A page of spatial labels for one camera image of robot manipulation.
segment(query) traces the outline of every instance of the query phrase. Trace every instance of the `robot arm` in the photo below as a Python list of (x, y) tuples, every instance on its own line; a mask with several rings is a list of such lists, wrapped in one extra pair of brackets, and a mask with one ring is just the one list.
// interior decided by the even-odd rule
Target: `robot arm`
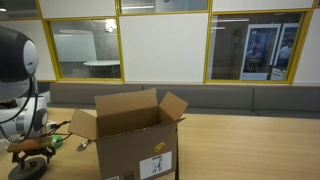
[(31, 131), (39, 131), (46, 124), (46, 103), (38, 103), (37, 97), (34, 77), (37, 65), (38, 54), (32, 40), (0, 26), (0, 101), (18, 98), (29, 90), (20, 109), (0, 109), (0, 138), (10, 140), (20, 134), (18, 137), (25, 140)]

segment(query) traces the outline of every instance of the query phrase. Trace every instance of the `open cardboard box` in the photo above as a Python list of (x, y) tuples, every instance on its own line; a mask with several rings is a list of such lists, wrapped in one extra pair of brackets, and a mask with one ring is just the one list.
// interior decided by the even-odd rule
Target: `open cardboard box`
[(187, 103), (156, 90), (95, 97), (97, 117), (75, 110), (68, 131), (96, 142), (103, 180), (154, 179), (176, 170), (177, 123)]

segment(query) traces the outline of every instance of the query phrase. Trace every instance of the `barcode label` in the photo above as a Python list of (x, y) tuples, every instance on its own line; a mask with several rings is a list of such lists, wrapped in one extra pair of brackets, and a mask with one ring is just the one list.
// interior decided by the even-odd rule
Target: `barcode label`
[(106, 180), (120, 180), (120, 178), (119, 178), (119, 176), (116, 176), (116, 177), (108, 178)]
[(146, 179), (172, 168), (172, 152), (140, 161), (140, 177)]

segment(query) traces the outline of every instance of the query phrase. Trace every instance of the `wooden table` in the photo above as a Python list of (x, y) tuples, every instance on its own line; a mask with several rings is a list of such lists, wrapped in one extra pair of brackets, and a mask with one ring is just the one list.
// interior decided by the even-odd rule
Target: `wooden table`
[[(72, 109), (49, 109), (49, 119), (70, 120)], [(182, 180), (320, 179), (320, 121), (184, 114), (179, 124)], [(67, 132), (67, 126), (60, 132)], [(66, 140), (42, 180), (100, 179), (95, 144), (75, 151), (84, 138)], [(0, 153), (0, 179), (15, 167)], [(170, 173), (159, 179), (174, 179)]]

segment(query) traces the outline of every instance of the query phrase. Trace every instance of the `glass partition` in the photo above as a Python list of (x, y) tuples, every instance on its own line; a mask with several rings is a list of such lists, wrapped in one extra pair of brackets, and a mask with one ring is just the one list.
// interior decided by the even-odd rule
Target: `glass partition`
[(115, 19), (50, 22), (63, 78), (121, 78)]
[(36, 0), (0, 0), (0, 19), (39, 17)]
[(214, 16), (207, 80), (286, 80), (302, 16)]
[(208, 9), (208, 0), (120, 0), (122, 14), (198, 11)]

